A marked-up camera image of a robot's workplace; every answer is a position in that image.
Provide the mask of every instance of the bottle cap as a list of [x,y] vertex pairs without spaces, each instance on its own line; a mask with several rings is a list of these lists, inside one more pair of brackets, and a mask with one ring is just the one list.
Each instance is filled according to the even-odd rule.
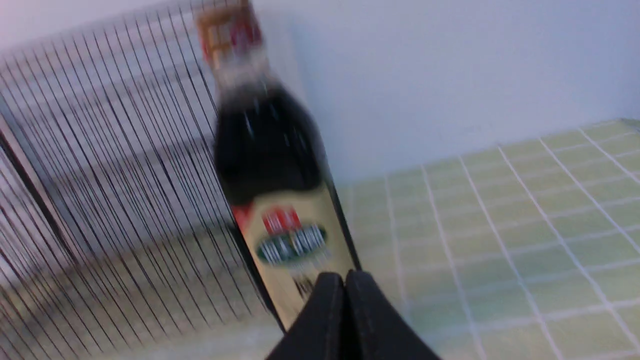
[[202,53],[212,69],[262,46],[260,26],[248,0],[203,12],[196,23]]

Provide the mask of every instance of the wire rack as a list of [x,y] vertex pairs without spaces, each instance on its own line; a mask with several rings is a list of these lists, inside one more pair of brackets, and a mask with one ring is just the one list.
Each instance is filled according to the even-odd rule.
[[195,11],[0,55],[1,351],[90,357],[264,313],[212,166]]

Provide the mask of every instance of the soy sauce bottle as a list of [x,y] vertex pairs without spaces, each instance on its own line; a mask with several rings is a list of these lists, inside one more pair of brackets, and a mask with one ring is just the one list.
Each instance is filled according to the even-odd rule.
[[214,164],[243,235],[238,244],[283,330],[320,272],[360,263],[313,120],[274,77],[248,4],[198,20],[216,78]]

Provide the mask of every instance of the green oval label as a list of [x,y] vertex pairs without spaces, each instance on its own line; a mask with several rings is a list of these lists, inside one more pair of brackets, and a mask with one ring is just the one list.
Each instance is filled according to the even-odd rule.
[[256,253],[263,263],[277,266],[305,259],[325,246],[326,231],[318,225],[308,225],[262,240]]

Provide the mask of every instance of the dark liquid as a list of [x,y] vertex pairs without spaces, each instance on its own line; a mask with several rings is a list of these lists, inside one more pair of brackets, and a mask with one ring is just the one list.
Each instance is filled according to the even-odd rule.
[[[218,110],[214,145],[218,180],[229,204],[247,206],[260,195],[287,190],[304,193],[326,184],[353,264],[359,270],[324,147],[307,112],[282,88],[241,92],[229,99],[222,101]],[[239,241],[238,247],[266,304],[279,320],[249,247],[245,241]],[[299,291],[310,291],[308,281],[296,285]]]

